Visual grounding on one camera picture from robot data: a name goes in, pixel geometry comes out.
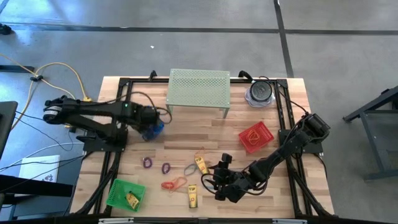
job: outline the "orange rubber band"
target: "orange rubber band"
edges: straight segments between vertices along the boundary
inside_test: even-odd
[[[204,157],[205,154],[206,154],[206,149],[202,147],[195,153],[194,157]]]
[[[260,141],[260,135],[255,130],[250,130],[249,134],[246,136],[246,139],[250,144],[255,145]]]
[[[180,187],[184,186],[187,182],[188,182],[188,180],[185,177],[177,177],[176,179],[174,179],[172,181],[163,182],[160,186],[162,187],[162,189],[169,190],[170,193],[173,193]]]

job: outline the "black lid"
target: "black lid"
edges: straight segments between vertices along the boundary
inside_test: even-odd
[[[267,101],[272,94],[271,85],[267,81],[256,81],[250,86],[250,97],[257,102]]]

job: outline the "white cable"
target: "white cable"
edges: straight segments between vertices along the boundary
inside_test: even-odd
[[[42,149],[39,149],[39,150],[33,152],[32,154],[29,154],[28,156],[23,157],[22,159],[20,159],[20,160],[14,162],[14,163],[8,165],[7,167],[12,166],[12,165],[14,165],[14,164],[17,164],[18,162],[22,161],[23,159],[29,158],[30,156],[33,156],[34,154],[39,153],[39,152],[41,152],[41,151],[43,151],[43,150],[50,149],[50,148],[52,148],[52,147],[59,146],[59,145],[61,145],[61,146],[66,146],[66,145],[70,145],[70,144],[84,144],[84,143],[83,143],[83,142],[73,142],[73,143],[72,143],[72,142],[68,142],[68,143],[61,143],[61,144],[54,144],[54,145],[52,145],[52,146],[47,146],[47,147],[44,147],[44,148],[42,148]]]
[[[248,88],[246,90],[246,93],[244,94],[244,98],[246,99],[246,101],[249,103],[250,106],[256,107],[256,108],[268,106],[275,100],[274,93],[272,92],[271,96],[268,98],[268,100],[266,100],[264,102],[257,102],[257,101],[255,101],[254,99],[251,98],[250,88]]]

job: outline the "rubber band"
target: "rubber band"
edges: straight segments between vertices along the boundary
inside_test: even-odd
[[[167,174],[170,172],[171,166],[168,162],[163,163],[162,165],[162,173]]]
[[[188,182],[188,180],[185,177],[177,177],[176,179],[174,179],[172,181],[163,182],[160,186],[162,187],[162,189],[169,190],[170,193],[173,193],[180,187],[184,186],[187,182]]]
[[[196,153],[194,157],[204,157],[206,154],[206,149],[204,147],[200,148]]]
[[[255,130],[250,130],[249,134],[246,136],[246,139],[250,144],[255,145],[260,141],[260,135]]]
[[[193,169],[193,171],[191,173],[187,173],[187,170],[189,169]],[[198,169],[197,164],[190,164],[184,169],[184,175],[192,175],[196,172],[197,169]]]
[[[152,167],[152,159],[150,157],[145,157],[142,159],[142,166],[146,169]]]

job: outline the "white paper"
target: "white paper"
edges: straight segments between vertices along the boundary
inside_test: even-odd
[[[58,169],[56,169],[59,166],[60,162],[60,156],[40,156],[40,157],[33,157],[33,158],[25,158],[22,160],[22,163],[27,163],[27,162],[55,162],[54,164],[38,164],[38,163],[33,163],[33,164],[25,164],[21,166],[21,169],[19,171],[19,177],[25,178],[25,179],[31,179],[41,173],[44,173],[45,171],[52,170],[48,173],[42,174],[34,180],[42,180],[42,181],[47,181],[47,182],[57,182],[57,176],[58,176]]]

